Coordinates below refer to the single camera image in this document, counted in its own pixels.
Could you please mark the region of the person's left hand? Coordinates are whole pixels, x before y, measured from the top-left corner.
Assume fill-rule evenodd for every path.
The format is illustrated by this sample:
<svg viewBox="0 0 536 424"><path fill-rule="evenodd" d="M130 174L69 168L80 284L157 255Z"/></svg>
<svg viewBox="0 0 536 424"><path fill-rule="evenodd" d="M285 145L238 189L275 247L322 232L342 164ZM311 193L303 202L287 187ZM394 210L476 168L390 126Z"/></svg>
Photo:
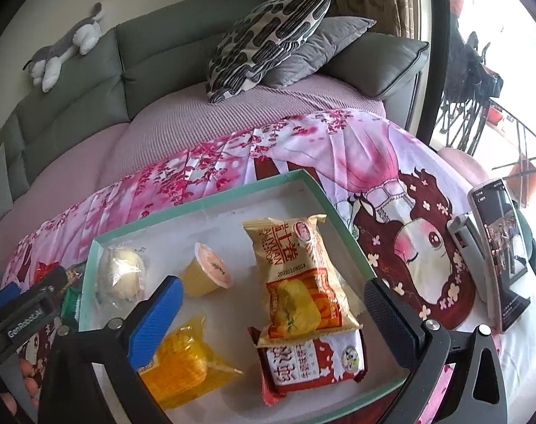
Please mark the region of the person's left hand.
<svg viewBox="0 0 536 424"><path fill-rule="evenodd" d="M30 396L30 403L32 406L34 406L35 409L37 409L39 405L39 386L34 380L34 377L32 377L32 375L34 374L34 367L29 361L25 359L19 358L18 361L24 386ZM15 401L13 396L10 393L1 393L0 397L6 404L6 407L10 411L10 413L15 416L18 407L17 402Z"/></svg>

